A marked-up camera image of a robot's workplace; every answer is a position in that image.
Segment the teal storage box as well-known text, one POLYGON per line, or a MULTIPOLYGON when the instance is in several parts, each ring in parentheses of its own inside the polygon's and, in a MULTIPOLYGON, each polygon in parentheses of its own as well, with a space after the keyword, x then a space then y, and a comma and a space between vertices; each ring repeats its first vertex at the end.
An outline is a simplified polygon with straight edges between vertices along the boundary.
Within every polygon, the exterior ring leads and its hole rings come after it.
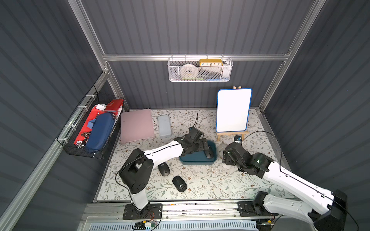
POLYGON ((200 166, 200 165, 212 165, 217 160, 217 148, 213 141, 208 140, 208 145, 214 153, 213 158, 208 159, 204 151, 194 152, 190 155, 179 157, 179 160, 184 165, 200 166))

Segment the dark grey mouse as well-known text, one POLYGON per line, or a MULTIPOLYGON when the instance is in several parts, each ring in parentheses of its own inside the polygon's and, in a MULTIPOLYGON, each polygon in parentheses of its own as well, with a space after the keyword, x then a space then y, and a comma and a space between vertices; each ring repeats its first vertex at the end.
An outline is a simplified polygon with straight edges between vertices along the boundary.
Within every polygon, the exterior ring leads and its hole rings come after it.
POLYGON ((214 158, 214 152, 210 147, 204 149, 204 154, 208 159, 214 158))

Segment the black mouse with logo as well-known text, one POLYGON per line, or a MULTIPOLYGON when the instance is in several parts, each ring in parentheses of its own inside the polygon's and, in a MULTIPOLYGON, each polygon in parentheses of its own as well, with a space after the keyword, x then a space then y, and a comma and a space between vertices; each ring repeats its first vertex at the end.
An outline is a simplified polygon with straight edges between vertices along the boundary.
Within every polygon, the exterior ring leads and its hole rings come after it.
POLYGON ((179 192, 185 192, 188 188, 188 185, 180 176, 175 176, 172 179, 172 183, 179 192))

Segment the beige white mouse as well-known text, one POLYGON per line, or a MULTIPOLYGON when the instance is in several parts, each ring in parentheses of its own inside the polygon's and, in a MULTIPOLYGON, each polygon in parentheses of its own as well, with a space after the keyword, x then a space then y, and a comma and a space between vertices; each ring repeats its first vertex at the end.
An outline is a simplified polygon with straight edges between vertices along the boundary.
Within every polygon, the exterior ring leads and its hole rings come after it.
POLYGON ((223 152, 225 148, 227 147, 226 143, 219 143, 216 145, 217 155, 221 157, 223 155, 223 152))

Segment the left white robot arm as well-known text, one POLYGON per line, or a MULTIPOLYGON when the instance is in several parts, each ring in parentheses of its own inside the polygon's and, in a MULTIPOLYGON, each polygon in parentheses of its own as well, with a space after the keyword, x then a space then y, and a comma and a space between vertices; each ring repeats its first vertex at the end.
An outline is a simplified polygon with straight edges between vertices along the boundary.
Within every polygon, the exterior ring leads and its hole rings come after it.
POLYGON ((208 159, 215 156, 204 133, 195 127, 191 127, 186 135, 176 137, 159 148, 146 151, 134 149, 115 175, 115 180, 120 178, 121 186, 129 192, 134 212, 142 215, 150 210, 145 188, 154 168, 168 160, 196 152, 203 152, 208 159))

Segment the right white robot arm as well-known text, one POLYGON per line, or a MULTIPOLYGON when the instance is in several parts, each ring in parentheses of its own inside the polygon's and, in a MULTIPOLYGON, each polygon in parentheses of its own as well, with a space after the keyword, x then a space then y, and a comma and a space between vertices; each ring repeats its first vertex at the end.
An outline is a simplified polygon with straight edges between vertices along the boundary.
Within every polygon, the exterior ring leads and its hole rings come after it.
POLYGON ((244 174, 272 182, 298 197, 298 200, 292 200, 259 191, 247 211, 257 215, 265 212, 286 215, 314 226, 317 231, 345 229, 348 211, 344 192, 316 186, 262 153, 251 155, 238 142, 224 149, 223 163, 236 166, 244 174))

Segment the light blue case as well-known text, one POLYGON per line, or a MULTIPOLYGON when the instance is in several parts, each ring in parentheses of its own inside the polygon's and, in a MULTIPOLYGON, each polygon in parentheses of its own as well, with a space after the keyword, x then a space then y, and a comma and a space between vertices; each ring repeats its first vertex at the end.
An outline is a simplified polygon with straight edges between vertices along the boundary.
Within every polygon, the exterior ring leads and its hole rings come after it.
POLYGON ((161 138, 168 138, 172 135, 172 128, 169 115, 161 115, 157 117, 159 134, 161 138))

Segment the floral table mat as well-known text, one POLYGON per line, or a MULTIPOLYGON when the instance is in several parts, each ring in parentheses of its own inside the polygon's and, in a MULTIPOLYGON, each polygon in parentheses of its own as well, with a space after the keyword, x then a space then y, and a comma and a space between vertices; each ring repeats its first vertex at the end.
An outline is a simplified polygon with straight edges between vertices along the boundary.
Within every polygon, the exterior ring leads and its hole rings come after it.
MULTIPOLYGON (((232 136, 217 138, 216 134, 216 110, 192 109, 192 110, 153 110, 151 112, 155 136, 145 140, 128 143, 118 143, 113 152, 107 172, 102 179, 102 184, 97 191, 96 201, 113 202, 129 200, 127 189, 121 186, 120 178, 115 180, 117 171, 123 166, 130 153, 136 149, 150 150, 167 144, 172 138, 183 136, 188 128, 196 126, 204 133, 204 136, 215 144, 233 142, 232 136), (161 138, 157 117, 169 115, 172 136, 161 138)), ((154 169, 146 194, 150 200, 207 200, 207 199, 252 199, 259 191, 269 194, 293 198, 293 195, 272 182, 260 179, 256 176, 246 175, 239 172, 235 167, 225 169, 222 167, 222 156, 207 166, 187 166, 178 158, 168 161, 170 174, 166 177, 154 169), (172 183, 175 176, 180 176, 188 185, 185 192, 179 192, 172 183)))

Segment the pink folder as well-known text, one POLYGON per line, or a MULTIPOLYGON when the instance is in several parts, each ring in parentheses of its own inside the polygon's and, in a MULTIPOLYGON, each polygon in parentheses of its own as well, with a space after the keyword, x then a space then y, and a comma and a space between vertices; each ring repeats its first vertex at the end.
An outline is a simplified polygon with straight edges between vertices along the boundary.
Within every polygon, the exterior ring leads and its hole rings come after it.
POLYGON ((121 143, 148 139, 155 136, 150 109, 123 112, 120 118, 121 143))

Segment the white tape roll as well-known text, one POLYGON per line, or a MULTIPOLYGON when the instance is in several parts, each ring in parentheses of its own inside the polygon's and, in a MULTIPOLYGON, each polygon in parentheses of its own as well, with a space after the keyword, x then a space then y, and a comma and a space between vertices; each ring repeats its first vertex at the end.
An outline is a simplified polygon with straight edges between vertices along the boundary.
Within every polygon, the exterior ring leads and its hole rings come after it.
POLYGON ((179 69, 180 77, 183 79, 197 79, 199 75, 198 67, 193 64, 185 64, 179 69))

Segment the yellow clock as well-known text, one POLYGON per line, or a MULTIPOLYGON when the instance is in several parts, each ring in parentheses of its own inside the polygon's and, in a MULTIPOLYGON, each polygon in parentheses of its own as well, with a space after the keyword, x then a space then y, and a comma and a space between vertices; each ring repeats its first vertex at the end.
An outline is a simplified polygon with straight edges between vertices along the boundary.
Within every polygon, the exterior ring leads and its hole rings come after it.
POLYGON ((200 59, 199 66, 223 66, 222 59, 200 59))

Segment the red package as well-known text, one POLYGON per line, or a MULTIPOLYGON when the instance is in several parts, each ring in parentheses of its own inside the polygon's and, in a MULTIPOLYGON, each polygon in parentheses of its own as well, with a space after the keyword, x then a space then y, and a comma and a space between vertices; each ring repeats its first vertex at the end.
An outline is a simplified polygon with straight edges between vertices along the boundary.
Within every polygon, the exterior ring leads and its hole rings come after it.
POLYGON ((78 148, 85 147, 90 136, 96 118, 103 113, 111 113, 115 119, 115 124, 122 112, 124 105, 123 99, 111 100, 108 104, 97 104, 90 111, 87 119, 85 120, 80 132, 78 133, 74 145, 78 148))

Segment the navy blue pouch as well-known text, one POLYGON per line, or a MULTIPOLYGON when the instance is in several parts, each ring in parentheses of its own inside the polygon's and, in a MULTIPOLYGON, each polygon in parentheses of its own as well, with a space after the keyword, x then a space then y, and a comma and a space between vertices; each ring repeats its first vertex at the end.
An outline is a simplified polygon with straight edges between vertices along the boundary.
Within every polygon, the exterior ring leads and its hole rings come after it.
POLYGON ((104 147, 112 132, 114 123, 115 119, 111 113, 103 113, 96 118, 85 146, 85 150, 88 153, 100 151, 104 147))

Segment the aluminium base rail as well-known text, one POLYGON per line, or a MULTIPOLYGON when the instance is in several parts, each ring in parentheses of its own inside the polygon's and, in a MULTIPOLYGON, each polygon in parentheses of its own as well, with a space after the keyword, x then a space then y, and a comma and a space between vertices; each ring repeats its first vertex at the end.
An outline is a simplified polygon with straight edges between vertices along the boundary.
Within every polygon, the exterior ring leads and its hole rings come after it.
POLYGON ((150 220, 145 231, 280 230, 286 218, 279 213, 246 213, 250 199, 152 201, 149 213, 137 212, 130 202, 88 204, 79 231, 137 231, 136 223, 150 220))

